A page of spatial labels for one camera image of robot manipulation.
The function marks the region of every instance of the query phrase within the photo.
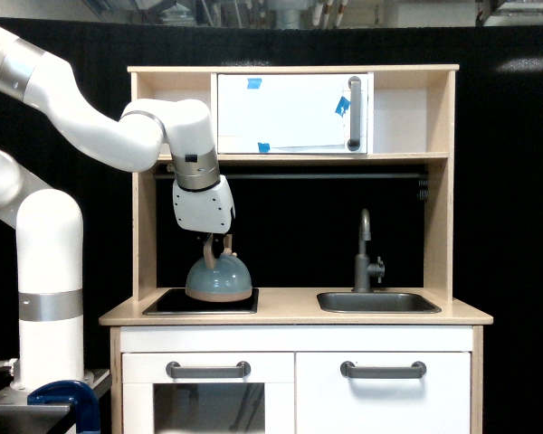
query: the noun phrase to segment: sink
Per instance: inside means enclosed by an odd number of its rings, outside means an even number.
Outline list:
[[[319,306],[341,314],[436,314],[441,309],[418,294],[393,292],[324,292]]]

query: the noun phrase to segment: oven door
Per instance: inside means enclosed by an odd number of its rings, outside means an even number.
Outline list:
[[[125,434],[294,432],[293,353],[123,354]]]

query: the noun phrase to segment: faucet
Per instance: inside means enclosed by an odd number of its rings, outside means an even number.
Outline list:
[[[378,278],[378,283],[384,277],[384,262],[378,257],[377,262],[370,263],[366,255],[366,241],[370,241],[370,214],[367,209],[362,210],[360,229],[358,234],[358,254],[355,257],[354,288],[352,292],[374,292],[370,287],[370,278]]]

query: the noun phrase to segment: drawer handle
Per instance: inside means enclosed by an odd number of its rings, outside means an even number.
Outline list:
[[[360,148],[360,125],[362,124],[362,82],[358,77],[350,77],[350,139],[348,149],[358,151]]]
[[[414,362],[407,368],[355,366],[352,362],[340,365],[340,372],[348,378],[376,378],[376,379],[408,379],[423,378],[426,374],[426,365]]]
[[[166,371],[171,378],[243,378],[250,374],[252,367],[247,362],[239,362],[235,366],[184,368],[177,362],[170,362]]]

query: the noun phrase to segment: black stove burner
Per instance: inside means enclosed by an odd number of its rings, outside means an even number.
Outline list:
[[[215,303],[195,300],[185,293],[185,288],[169,289],[159,300],[143,311],[143,315],[176,314],[254,314],[257,312],[258,289],[245,300]]]

